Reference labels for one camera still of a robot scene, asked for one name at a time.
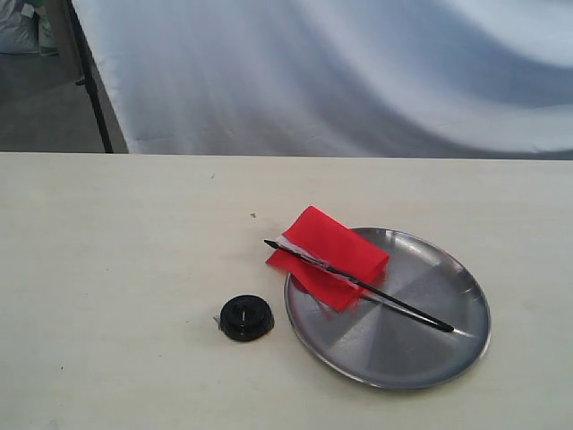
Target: metal pole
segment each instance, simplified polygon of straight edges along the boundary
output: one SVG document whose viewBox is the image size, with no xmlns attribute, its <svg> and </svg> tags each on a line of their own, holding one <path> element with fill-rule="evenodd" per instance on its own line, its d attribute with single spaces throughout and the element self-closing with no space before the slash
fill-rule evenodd
<svg viewBox="0 0 573 430">
<path fill-rule="evenodd" d="M 107 131 L 106 119 L 104 118 L 104 113 L 101 110 L 101 103 L 98 97 L 98 85 L 93 79 L 93 74 L 91 73 L 91 63 L 90 55 L 88 54 L 88 44 L 86 42 L 83 30 L 81 29 L 80 21 L 78 20 L 78 15 L 73 9 L 72 0 L 67 0 L 68 9 L 70 11 L 70 21 L 72 22 L 73 38 L 78 47 L 78 55 L 80 56 L 81 69 L 83 70 L 83 79 L 76 82 L 76 85 L 85 85 L 86 92 L 90 96 L 91 107 L 93 108 L 93 113 L 96 117 L 96 122 L 98 123 L 99 135 L 101 136 L 101 141 L 104 144 L 104 151 L 106 154 L 113 154 L 114 149 L 111 146 L 111 141 L 109 139 L 109 132 Z"/>
</svg>

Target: silver plate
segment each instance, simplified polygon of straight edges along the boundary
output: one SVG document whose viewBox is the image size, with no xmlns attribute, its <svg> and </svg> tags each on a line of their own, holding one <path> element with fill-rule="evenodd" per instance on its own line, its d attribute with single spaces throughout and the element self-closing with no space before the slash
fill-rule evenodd
<svg viewBox="0 0 573 430">
<path fill-rule="evenodd" d="M 407 233 L 355 232 L 390 255 L 383 290 L 453 325 L 444 333 L 361 299 L 337 314 L 286 278 L 290 322 L 302 343 L 340 373 L 374 387 L 416 390 L 462 374 L 490 340 L 490 310 L 474 277 L 451 255 Z"/>
</svg>

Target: paintbrush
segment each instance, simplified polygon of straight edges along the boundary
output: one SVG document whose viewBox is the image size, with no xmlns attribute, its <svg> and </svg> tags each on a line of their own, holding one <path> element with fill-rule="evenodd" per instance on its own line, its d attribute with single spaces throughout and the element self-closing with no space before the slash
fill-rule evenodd
<svg viewBox="0 0 573 430">
<path fill-rule="evenodd" d="M 323 269 L 324 271 L 327 271 L 327 272 L 332 273 L 334 275 L 338 275 L 339 277 L 344 278 L 346 281 L 350 282 L 351 284 L 355 284 L 358 287 L 364 288 L 364 289 L 370 291 L 371 293 L 375 294 L 376 296 L 382 297 L 383 299 L 388 300 L 389 302 L 400 306 L 400 307 L 391 306 L 391 308 L 404 314 L 405 316 L 414 317 L 420 323 L 424 323 L 430 327 L 433 327 L 436 330 L 444 331 L 446 333 L 451 333 L 454 331 L 454 327 L 447 324 L 446 322 L 439 320 L 438 318 L 435 318 L 435 317 L 427 314 L 426 312 L 421 311 L 420 309 L 416 309 L 415 307 L 409 305 L 408 303 L 404 303 L 403 301 L 398 300 L 397 298 L 394 298 L 394 297 L 392 297 L 386 293 L 383 293 L 382 291 L 379 291 L 375 287 L 372 287 L 372 286 L 362 282 L 361 280 L 355 278 L 354 276 L 349 275 L 347 273 L 344 273 L 343 271 L 340 271 L 340 270 L 330 266 L 329 264 L 326 264 L 325 262 L 321 262 L 320 260 L 316 260 L 316 259 L 314 259 L 308 255 L 300 254 L 297 251 L 293 251 L 292 249 L 289 249 L 285 246 L 282 246 L 282 245 L 280 245 L 277 242 L 274 242 L 272 240 L 265 240 L 264 242 L 265 242 L 265 244 L 267 244 L 271 248 L 280 249 L 281 251 L 289 253 L 289 254 L 293 255 L 294 257 L 296 257 L 300 260 L 303 260 L 303 261 L 308 262 L 309 264 L 311 264 L 313 266 L 316 266 L 316 267 Z"/>
</svg>

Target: plate rim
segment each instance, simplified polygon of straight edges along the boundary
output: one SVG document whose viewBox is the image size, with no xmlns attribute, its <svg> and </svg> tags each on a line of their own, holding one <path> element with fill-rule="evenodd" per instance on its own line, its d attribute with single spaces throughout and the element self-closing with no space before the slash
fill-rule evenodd
<svg viewBox="0 0 573 430">
<path fill-rule="evenodd" d="M 314 357 L 318 358 L 322 363 L 324 363 L 325 365 L 327 365 L 331 369 L 335 370 L 336 372 L 339 372 L 340 374 L 346 376 L 347 378 L 350 378 L 356 382 L 363 383 L 363 384 L 369 385 L 369 386 L 377 388 L 377 389 L 389 390 L 389 391 L 426 390 L 426 389 L 437 387 L 437 386 L 442 385 L 444 383 L 448 383 L 450 381 L 453 381 L 453 380 L 457 379 L 458 377 L 462 376 L 463 374 L 465 374 L 466 372 L 468 372 L 470 369 L 474 368 L 474 366 L 476 366 L 476 364 L 482 360 L 482 358 L 485 356 L 487 350 L 489 349 L 489 346 L 490 346 L 490 343 L 492 340 L 492 314 L 490 311 L 490 306 L 487 302 L 487 298 L 485 297 L 485 294 L 483 293 L 482 287 L 477 282 L 474 275 L 467 269 L 467 267 L 464 264 L 462 264 L 458 259 L 456 259 L 456 257 L 454 257 L 452 254 L 448 253 L 447 251 L 443 250 L 439 246 L 436 246 L 435 244 L 428 242 L 427 240 L 422 239 L 418 236 L 411 235 L 410 233 L 407 233 L 405 231 L 395 230 L 393 228 L 378 228 L 378 227 L 357 227 L 357 228 L 350 228 L 350 229 L 356 233 L 359 231 L 364 231 L 364 230 L 384 230 L 385 232 L 392 232 L 392 233 L 399 233 L 401 235 L 406 235 L 406 236 L 411 237 L 415 240 L 419 240 L 420 242 L 424 243 L 425 245 L 428 245 L 428 246 L 438 250 L 441 253 L 446 254 L 455 263 L 459 264 L 467 272 L 467 274 L 471 277 L 472 281 L 474 282 L 475 286 L 478 288 L 480 295 L 483 299 L 483 303 L 484 303 L 485 311 L 486 311 L 486 316 L 487 316 L 487 336 L 485 337 L 485 340 L 483 342 L 482 349 L 481 349 L 480 353 L 474 358 L 472 363 L 470 363 L 462 371 L 458 372 L 457 374 L 453 374 L 449 378 L 442 379 L 442 380 L 437 381 L 435 383 L 420 384 L 419 386 L 415 386 L 415 387 L 404 387 L 404 386 L 397 386 L 396 384 L 392 384 L 392 383 L 376 383 L 374 381 L 366 380 L 364 378 L 361 378 L 355 374 L 348 372 L 345 369 L 340 368 L 338 365 L 336 365 L 332 361 L 328 360 L 324 355 L 322 355 L 322 353 L 320 351 L 318 351 L 316 348 L 314 348 L 311 345 L 311 343 L 303 336 L 303 334 L 300 332 L 300 330 L 296 327 L 294 316 L 293 316 L 293 309 L 291 308 L 291 305 L 289 304 L 289 299 L 288 299 L 288 292 L 289 292 L 290 286 L 292 284 L 291 279 L 293 278 L 293 274 L 289 272 L 286 276 L 285 285 L 283 287 L 283 296 L 285 299 L 286 314 L 288 315 L 288 320 L 290 321 L 290 324 L 293 328 L 293 331 L 295 332 L 296 337 L 306 347 L 306 349 L 309 352 L 311 352 Z"/>
</svg>

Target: black paintbrush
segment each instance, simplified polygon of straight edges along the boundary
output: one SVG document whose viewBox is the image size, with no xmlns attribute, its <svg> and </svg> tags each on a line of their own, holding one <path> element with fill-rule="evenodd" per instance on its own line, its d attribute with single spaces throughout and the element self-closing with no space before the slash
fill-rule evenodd
<svg viewBox="0 0 573 430">
<path fill-rule="evenodd" d="M 409 305 L 408 303 L 404 303 L 403 301 L 398 300 L 397 298 L 389 296 L 388 294 L 383 293 L 382 291 L 379 291 L 378 289 L 376 289 L 374 287 L 371 287 L 370 285 L 362 282 L 361 280 L 355 278 L 354 276 L 349 275 L 347 273 L 344 273 L 343 271 L 339 271 L 338 269 L 336 269 L 332 266 L 329 266 L 325 262 L 321 262 L 321 261 L 316 260 L 312 257 L 299 254 L 297 251 L 293 251 L 292 249 L 289 249 L 285 246 L 282 246 L 282 245 L 280 245 L 277 242 L 274 242 L 272 240 L 265 240 L 264 242 L 265 242 L 265 244 L 267 244 L 271 248 L 280 249 L 281 251 L 285 251 L 286 253 L 289 253 L 289 254 L 295 256 L 296 258 L 304 260 L 305 262 L 308 262 L 309 264 L 312 264 L 314 266 L 318 266 L 321 269 L 323 269 L 324 271 L 327 271 L 329 273 L 341 276 L 342 278 L 346 279 L 348 282 L 353 283 L 353 284 L 355 284 L 359 287 L 362 287 L 364 289 L 367 289 L 371 293 L 373 293 L 377 296 L 380 296 L 380 297 L 388 300 L 389 302 L 394 303 L 395 305 L 399 305 L 399 306 L 403 307 L 405 309 L 405 311 L 402 311 L 403 313 L 405 313 L 405 314 L 411 313 L 415 316 L 418 316 L 419 318 L 422 318 L 422 319 L 417 320 L 417 321 L 420 321 L 422 323 L 426 323 L 426 325 L 430 325 L 431 327 L 433 327 L 437 330 L 440 330 L 440 331 L 444 331 L 446 333 L 451 333 L 454 331 L 454 328 L 451 325 L 445 323 L 444 321 L 441 321 L 438 318 L 434 318 L 433 316 L 427 314 L 424 311 L 416 309 L 415 307 Z"/>
</svg>

